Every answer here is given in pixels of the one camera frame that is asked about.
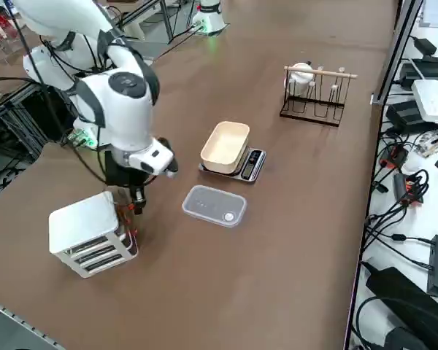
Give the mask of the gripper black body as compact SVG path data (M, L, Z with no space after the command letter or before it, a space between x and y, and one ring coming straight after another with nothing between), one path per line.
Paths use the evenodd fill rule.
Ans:
M110 151L104 152L106 183L110 186L142 188L156 179L144 171L117 164Z

